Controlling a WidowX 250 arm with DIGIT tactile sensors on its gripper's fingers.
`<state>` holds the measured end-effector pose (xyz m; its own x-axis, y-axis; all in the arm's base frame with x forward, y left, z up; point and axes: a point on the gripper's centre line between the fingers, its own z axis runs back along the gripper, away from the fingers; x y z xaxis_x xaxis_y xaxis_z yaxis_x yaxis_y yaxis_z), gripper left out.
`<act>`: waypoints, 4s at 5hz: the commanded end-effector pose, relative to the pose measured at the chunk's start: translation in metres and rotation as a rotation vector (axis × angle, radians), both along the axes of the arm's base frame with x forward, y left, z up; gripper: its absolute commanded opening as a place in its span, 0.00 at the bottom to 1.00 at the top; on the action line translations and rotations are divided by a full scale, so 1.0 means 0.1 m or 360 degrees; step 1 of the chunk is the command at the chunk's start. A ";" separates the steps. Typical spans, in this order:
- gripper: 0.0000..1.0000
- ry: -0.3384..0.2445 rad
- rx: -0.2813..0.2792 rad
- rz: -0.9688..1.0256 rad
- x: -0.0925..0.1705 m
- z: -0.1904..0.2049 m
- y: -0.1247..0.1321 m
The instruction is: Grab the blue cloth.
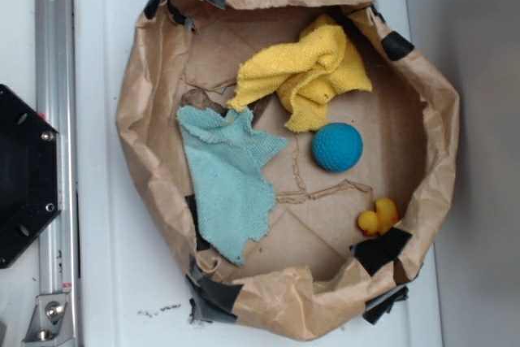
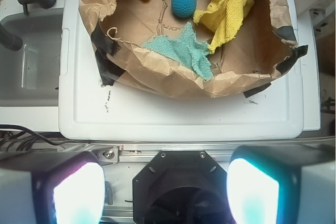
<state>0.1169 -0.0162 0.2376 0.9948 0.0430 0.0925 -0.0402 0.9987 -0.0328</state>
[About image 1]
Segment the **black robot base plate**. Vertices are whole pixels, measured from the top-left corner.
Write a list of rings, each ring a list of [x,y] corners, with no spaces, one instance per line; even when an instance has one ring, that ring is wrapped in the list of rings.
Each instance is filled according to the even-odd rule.
[[[11,267],[60,212],[59,133],[1,86],[1,268]]]

